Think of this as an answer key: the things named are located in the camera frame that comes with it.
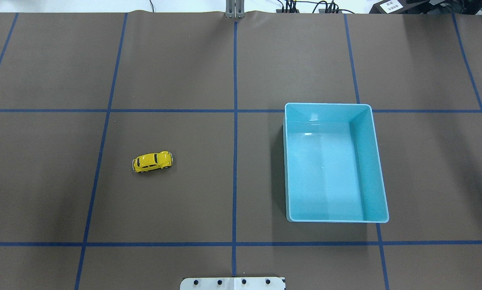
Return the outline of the yellow beetle toy car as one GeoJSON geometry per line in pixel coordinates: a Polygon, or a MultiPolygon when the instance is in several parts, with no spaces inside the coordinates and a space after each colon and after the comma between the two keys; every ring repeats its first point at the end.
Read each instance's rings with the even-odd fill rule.
{"type": "Polygon", "coordinates": [[[132,170],[135,173],[145,173],[154,170],[167,169],[173,165],[173,155],[169,151],[148,153],[132,160],[132,170]]]}

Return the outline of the aluminium frame post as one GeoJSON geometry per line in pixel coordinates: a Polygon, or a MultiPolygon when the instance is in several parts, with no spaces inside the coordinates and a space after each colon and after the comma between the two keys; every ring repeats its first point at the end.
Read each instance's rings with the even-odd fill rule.
{"type": "Polygon", "coordinates": [[[244,0],[226,0],[225,16],[227,19],[242,19],[246,16],[244,0]]]}

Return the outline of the light blue plastic bin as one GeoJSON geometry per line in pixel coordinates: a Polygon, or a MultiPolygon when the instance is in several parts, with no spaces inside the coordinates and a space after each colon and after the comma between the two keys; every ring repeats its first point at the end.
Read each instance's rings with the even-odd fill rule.
{"type": "Polygon", "coordinates": [[[289,222],[388,222],[370,105],[287,103],[283,157],[289,222]]]}

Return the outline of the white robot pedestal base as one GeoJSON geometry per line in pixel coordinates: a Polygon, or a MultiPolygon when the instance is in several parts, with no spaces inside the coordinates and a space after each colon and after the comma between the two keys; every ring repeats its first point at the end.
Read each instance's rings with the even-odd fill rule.
{"type": "Polygon", "coordinates": [[[285,290],[281,277],[184,278],[180,290],[285,290]]]}

